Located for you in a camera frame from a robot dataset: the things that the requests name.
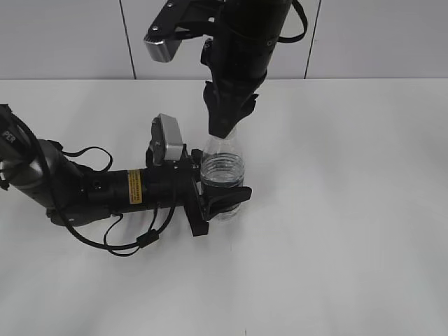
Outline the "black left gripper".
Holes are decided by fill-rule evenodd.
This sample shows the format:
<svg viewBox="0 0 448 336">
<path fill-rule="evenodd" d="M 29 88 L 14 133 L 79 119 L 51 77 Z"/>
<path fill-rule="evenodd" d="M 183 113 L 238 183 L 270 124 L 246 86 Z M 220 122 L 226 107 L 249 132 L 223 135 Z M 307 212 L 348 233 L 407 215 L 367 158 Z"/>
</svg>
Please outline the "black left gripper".
<svg viewBox="0 0 448 336">
<path fill-rule="evenodd" d="M 202 151 L 193 149 L 189 153 L 185 148 L 180 160 L 164 161 L 154 164 L 156 155 L 153 150 L 146 151 L 146 168 L 142 171 L 143 203 L 149 209 L 168 208 L 169 213 L 163 224 L 155 231 L 161 234 L 171 222 L 174 210 L 182 207 L 187 216 L 193 235 L 207 235 L 209 223 L 218 214 L 248 201 L 252 189 L 247 186 L 213 187 L 204 185 L 202 201 L 197 183 L 200 181 L 200 160 Z"/>
</svg>

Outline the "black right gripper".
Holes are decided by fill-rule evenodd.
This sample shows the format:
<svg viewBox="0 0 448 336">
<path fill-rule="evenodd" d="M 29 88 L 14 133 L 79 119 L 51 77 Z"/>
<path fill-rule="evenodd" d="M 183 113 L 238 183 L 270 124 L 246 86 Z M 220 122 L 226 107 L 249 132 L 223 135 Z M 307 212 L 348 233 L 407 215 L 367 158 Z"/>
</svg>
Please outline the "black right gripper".
<svg viewBox="0 0 448 336">
<path fill-rule="evenodd" d="M 211 73 L 203 94 L 208 131 L 228 137 L 256 107 L 256 90 L 266 79 L 280 25 L 205 24 L 202 33 L 209 36 L 201 54 L 201 63 Z"/>
</svg>

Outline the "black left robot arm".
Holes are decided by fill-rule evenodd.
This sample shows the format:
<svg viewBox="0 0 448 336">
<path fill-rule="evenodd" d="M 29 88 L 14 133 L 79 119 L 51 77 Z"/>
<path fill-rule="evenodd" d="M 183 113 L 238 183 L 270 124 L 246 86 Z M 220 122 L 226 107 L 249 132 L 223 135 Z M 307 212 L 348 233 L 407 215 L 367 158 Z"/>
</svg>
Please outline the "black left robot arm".
<svg viewBox="0 0 448 336">
<path fill-rule="evenodd" d="M 73 161 L 82 150 L 65 152 L 60 143 L 33 141 L 11 108 L 1 105 L 1 188 L 13 186 L 63 225 L 59 202 L 74 227 L 112 215 L 183 207 L 194 236 L 207 235 L 208 222 L 251 197 L 244 186 L 207 187 L 200 181 L 202 152 L 188 151 L 177 120 L 159 114 L 152 121 L 143 169 L 95 170 Z"/>
</svg>

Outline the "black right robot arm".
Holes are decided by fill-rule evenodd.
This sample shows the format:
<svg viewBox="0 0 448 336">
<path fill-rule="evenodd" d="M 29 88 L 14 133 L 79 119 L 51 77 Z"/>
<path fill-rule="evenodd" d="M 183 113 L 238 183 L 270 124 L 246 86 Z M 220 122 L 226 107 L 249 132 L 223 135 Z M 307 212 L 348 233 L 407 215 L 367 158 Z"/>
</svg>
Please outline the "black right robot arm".
<svg viewBox="0 0 448 336">
<path fill-rule="evenodd" d="M 201 54 L 211 73 L 203 94 L 210 135 L 226 138 L 253 112 L 290 7 L 290 1 L 226 1 L 220 7 L 216 33 Z"/>
</svg>

